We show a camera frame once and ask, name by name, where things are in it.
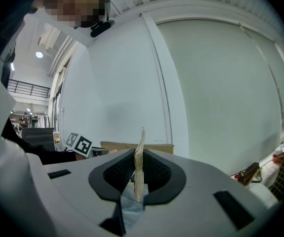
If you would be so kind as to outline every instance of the cardboard box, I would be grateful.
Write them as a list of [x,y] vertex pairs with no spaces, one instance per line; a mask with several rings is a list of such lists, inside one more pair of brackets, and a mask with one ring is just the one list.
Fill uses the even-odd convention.
[[[101,141],[100,145],[102,148],[108,150],[124,150],[124,149],[136,149],[138,144],[128,144],[128,143],[117,143],[117,142],[109,142],[109,141]],[[173,155],[173,145],[171,144],[158,144],[158,145],[144,145],[144,149],[152,149],[165,153],[169,153]]]

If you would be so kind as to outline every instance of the person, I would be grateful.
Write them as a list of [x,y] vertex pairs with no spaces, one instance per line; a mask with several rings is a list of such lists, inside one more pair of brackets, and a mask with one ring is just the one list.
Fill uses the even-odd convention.
[[[110,0],[0,0],[0,78],[7,87],[9,64],[15,57],[15,40],[24,25],[24,16],[39,8],[58,21],[69,22],[71,27],[91,27],[108,19]],[[53,164],[83,159],[72,152],[48,151],[43,146],[34,147],[19,138],[8,119],[2,137],[17,143],[25,152],[36,154],[43,164]]]
[[19,122],[20,122],[21,128],[28,128],[28,125],[29,125],[28,114],[24,113],[24,116],[19,119]]

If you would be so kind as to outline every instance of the ceiling light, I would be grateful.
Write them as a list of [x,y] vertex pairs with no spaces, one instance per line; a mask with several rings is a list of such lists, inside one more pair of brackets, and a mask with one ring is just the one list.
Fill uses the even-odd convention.
[[43,57],[43,54],[41,52],[36,52],[35,55],[38,57],[38,58],[42,58]]

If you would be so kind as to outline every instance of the balcony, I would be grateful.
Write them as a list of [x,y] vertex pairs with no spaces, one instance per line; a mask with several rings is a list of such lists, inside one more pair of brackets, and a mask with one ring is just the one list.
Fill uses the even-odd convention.
[[8,84],[8,91],[30,96],[48,98],[50,88],[10,79]]

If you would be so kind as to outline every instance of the black rubber pad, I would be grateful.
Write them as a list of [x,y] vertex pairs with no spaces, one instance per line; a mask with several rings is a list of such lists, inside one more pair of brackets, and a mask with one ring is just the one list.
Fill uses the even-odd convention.
[[50,179],[54,179],[57,177],[68,175],[68,174],[71,174],[71,172],[67,169],[64,169],[64,170],[48,173],[48,176],[50,177]]
[[238,230],[247,226],[254,220],[254,218],[228,191],[216,192],[213,195]]

